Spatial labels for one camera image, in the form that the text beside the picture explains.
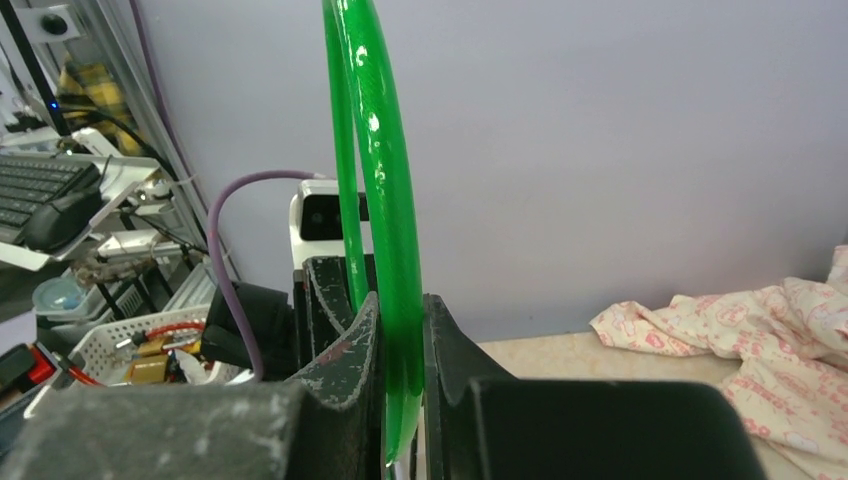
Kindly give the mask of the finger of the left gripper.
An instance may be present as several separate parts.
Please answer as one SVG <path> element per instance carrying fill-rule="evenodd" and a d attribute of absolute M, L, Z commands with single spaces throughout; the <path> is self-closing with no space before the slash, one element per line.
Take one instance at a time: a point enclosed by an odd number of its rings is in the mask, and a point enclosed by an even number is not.
<path fill-rule="evenodd" d="M 303 264 L 307 322 L 314 345 L 330 345 L 353 323 L 343 257 L 312 257 Z"/>

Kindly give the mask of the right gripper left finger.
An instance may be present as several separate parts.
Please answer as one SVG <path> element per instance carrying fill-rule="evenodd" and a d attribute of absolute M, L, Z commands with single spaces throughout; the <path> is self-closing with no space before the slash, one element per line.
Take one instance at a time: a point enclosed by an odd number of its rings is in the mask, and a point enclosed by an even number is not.
<path fill-rule="evenodd" d="M 5 479 L 380 479 L 380 317 L 283 382 L 87 387 L 57 393 L 1 466 Z"/>

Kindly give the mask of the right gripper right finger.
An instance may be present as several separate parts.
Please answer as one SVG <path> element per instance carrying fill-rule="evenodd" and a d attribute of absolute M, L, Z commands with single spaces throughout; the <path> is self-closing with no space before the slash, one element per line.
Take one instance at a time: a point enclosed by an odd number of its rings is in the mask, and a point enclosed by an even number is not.
<path fill-rule="evenodd" d="M 742 422 L 687 381 L 520 379 L 426 295 L 426 465 L 432 479 L 762 479 Z"/>

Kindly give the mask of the green cable lock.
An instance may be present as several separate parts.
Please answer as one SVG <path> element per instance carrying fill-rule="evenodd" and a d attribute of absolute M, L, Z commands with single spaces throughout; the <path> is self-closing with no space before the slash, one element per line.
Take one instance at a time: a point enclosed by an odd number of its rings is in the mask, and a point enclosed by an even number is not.
<path fill-rule="evenodd" d="M 357 180 L 364 180 L 385 346 L 385 463 L 414 439 L 425 318 L 414 194 L 390 57 L 371 1 L 322 4 L 336 171 L 352 305 L 366 297 Z"/>

